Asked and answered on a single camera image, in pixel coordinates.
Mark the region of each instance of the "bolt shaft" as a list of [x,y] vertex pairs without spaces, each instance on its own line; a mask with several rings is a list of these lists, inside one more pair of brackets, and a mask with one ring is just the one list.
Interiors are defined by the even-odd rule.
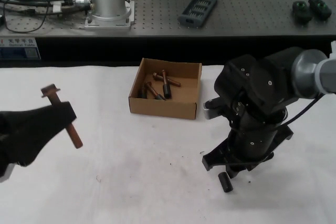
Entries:
[[155,89],[152,87],[152,83],[150,81],[145,83],[146,88],[153,94],[153,96],[159,95]]
[[[42,88],[42,97],[48,97],[51,105],[55,105],[57,103],[60,103],[61,100],[59,99],[58,95],[56,94],[56,92],[59,89],[56,88],[56,86],[54,84],[51,84],[45,88]],[[81,148],[83,146],[83,142],[81,141],[75,127],[73,126],[72,123],[70,123],[67,127],[66,130],[68,132],[68,135],[71,139],[71,141],[73,142],[74,146],[76,149]]]

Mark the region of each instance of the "copper bolt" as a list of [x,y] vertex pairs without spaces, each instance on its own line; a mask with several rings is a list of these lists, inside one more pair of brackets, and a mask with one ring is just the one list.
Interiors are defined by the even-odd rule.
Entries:
[[168,84],[166,71],[162,70],[161,74],[162,74],[162,78],[163,78],[163,84]]
[[[60,103],[61,101],[58,98],[58,95],[56,94],[57,91],[60,89],[57,89],[55,84],[51,84],[45,88],[42,88],[42,97],[48,97],[51,105],[55,105],[57,103]],[[81,148],[83,146],[83,142],[81,141],[75,127],[73,126],[72,123],[70,123],[67,127],[66,130],[71,138],[71,141],[73,142],[74,146],[76,149]]]
[[162,95],[160,95],[159,93],[157,93],[157,91],[152,87],[152,83],[150,81],[145,83],[145,87],[153,94],[153,96],[155,97],[155,99],[157,100],[166,100],[165,98],[163,98]]
[[170,85],[167,81],[167,73],[165,70],[161,71],[162,77],[163,77],[163,95],[165,98],[169,99],[172,97],[172,91],[170,90]]
[[152,83],[150,81],[145,83],[146,88],[153,94],[153,96],[159,95],[155,89],[152,87]]
[[[159,75],[158,73],[153,73],[153,79],[155,81],[163,81],[163,77],[161,75]],[[177,81],[174,81],[172,79],[169,79],[167,78],[167,81],[171,84],[171,85],[174,85],[174,86],[177,86],[177,87],[180,87],[181,84]]]

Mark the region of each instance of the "black object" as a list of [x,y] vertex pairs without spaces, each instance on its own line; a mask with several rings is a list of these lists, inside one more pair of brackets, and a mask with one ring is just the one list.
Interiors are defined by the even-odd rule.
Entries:
[[169,83],[166,83],[163,85],[163,95],[165,98],[169,99],[172,97],[172,92],[170,90],[170,85]]
[[163,97],[162,95],[158,94],[156,97],[155,97],[156,100],[164,100],[166,101],[165,97]]
[[294,85],[300,80],[295,78],[301,68],[297,59],[319,53],[292,47],[258,61],[243,55],[226,63],[215,81],[219,98],[206,102],[204,109],[209,119],[226,117],[231,131],[225,141],[203,156],[206,170],[225,165],[229,177],[234,178],[240,171],[251,171],[273,158],[273,151],[293,136],[287,124],[304,113],[281,125],[287,118],[286,106],[301,97],[300,87]]
[[75,119],[69,102],[30,111],[0,112],[0,176],[9,164],[31,164],[42,148]]
[[231,184],[230,178],[226,172],[222,172],[218,174],[218,178],[219,178],[219,181],[222,185],[224,192],[229,193],[230,191],[233,190],[233,186]]
[[216,3],[217,0],[191,0],[178,18],[180,24],[188,27],[201,27]]
[[295,1],[292,5],[292,10],[295,20],[301,24],[306,24],[313,18],[308,5],[304,1]]
[[308,0],[310,9],[321,19],[327,20],[331,16],[331,9],[323,0]]
[[141,98],[147,99],[147,89],[144,86],[141,88]]
[[147,89],[145,86],[142,86],[138,91],[138,98],[147,99]]

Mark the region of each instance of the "black cylinder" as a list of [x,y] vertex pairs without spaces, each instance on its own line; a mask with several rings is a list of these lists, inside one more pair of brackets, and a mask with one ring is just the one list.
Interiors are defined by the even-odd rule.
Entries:
[[230,149],[235,156],[244,161],[261,161],[265,157],[284,117],[285,110],[274,113],[267,121],[259,121],[248,112],[240,119],[239,133],[236,133]]
[[163,85],[163,94],[164,94],[164,97],[167,99],[172,97],[172,92],[170,90],[169,83]]
[[156,97],[155,97],[156,100],[166,100],[162,95],[158,94]]
[[147,99],[147,89],[145,87],[141,88],[141,98]]
[[233,186],[231,184],[230,178],[226,172],[222,172],[218,174],[218,178],[219,178],[219,181],[222,185],[224,192],[228,193],[233,190]]

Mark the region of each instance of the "label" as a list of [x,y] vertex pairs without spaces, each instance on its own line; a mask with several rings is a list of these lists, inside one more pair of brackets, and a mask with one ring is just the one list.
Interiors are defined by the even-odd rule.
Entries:
[[41,59],[35,38],[0,38],[0,60]]

